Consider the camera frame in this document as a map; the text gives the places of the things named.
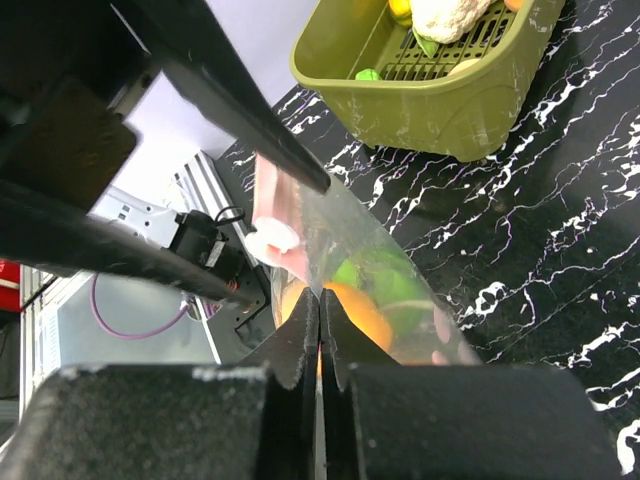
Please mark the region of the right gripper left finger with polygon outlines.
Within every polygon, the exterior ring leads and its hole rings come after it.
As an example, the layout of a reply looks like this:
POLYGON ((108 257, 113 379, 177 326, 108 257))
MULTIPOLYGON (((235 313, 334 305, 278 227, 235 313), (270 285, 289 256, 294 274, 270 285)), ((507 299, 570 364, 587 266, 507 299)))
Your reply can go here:
POLYGON ((33 395, 5 479, 310 479, 319 304, 236 365, 78 365, 33 395))

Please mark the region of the olive green plastic bin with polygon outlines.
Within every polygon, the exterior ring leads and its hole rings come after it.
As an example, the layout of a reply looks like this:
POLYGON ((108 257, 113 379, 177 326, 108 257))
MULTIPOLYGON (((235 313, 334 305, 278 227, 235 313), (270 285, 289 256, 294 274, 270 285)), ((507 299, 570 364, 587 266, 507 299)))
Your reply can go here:
POLYGON ((424 54, 385 1, 320 1, 291 71, 362 143, 476 161, 496 151, 524 104, 564 4, 497 1, 453 43, 424 54), (372 68, 380 81, 357 81, 372 68))

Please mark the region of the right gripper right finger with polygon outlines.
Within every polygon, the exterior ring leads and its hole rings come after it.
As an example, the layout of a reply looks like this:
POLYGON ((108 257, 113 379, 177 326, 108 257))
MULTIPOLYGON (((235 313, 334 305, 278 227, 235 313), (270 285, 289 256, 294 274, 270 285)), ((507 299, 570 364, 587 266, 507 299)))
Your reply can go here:
POLYGON ((322 294, 331 479, 617 479, 580 382, 549 367, 403 366, 322 294))

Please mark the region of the clear zip top bag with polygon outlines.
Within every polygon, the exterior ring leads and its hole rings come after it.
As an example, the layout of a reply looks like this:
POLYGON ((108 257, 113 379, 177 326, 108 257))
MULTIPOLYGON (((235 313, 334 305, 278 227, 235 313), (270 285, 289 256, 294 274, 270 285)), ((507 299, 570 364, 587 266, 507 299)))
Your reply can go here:
POLYGON ((272 269, 278 326, 305 289, 330 291, 352 324, 401 364, 479 364, 447 307, 341 181, 318 194, 258 156, 253 200, 244 244, 272 269))

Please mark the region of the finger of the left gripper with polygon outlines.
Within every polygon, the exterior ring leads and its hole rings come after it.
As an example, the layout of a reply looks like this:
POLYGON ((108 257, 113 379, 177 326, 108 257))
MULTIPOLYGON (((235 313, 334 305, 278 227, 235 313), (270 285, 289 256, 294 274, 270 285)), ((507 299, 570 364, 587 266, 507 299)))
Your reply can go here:
POLYGON ((249 305, 251 297, 178 255, 156 249, 83 211, 3 180, 1 256, 39 269, 88 270, 169 286, 211 300, 249 305))
POLYGON ((178 93, 210 122, 318 193, 330 177, 281 123, 204 1, 114 1, 178 93))

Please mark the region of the white cauliflower toy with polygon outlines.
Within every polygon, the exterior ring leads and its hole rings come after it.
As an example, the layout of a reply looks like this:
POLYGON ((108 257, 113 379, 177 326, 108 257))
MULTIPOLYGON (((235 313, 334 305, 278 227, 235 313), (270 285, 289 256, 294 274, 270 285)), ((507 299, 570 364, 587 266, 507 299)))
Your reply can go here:
POLYGON ((493 5, 491 0, 411 0, 412 28, 440 44, 459 40, 493 5))

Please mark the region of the green striped watermelon toy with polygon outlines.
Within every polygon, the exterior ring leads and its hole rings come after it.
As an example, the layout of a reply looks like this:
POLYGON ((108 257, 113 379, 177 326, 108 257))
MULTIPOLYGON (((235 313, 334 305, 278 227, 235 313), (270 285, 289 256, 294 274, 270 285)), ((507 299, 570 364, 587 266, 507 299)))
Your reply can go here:
MULTIPOLYGON (((345 260, 331 280, 368 293, 380 310, 391 304, 424 299, 422 281, 398 268, 375 267, 372 270, 362 270, 351 261, 345 260)), ((422 311, 402 307, 386 311, 384 316, 395 334, 405 336, 420 324, 422 311)))

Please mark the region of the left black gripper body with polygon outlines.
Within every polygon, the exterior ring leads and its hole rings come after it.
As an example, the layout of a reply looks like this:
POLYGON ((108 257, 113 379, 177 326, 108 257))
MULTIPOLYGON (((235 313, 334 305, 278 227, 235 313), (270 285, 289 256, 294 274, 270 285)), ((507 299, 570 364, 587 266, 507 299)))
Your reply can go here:
POLYGON ((138 143, 117 105, 146 65, 107 1, 2 2, 2 179, 91 209, 138 143))

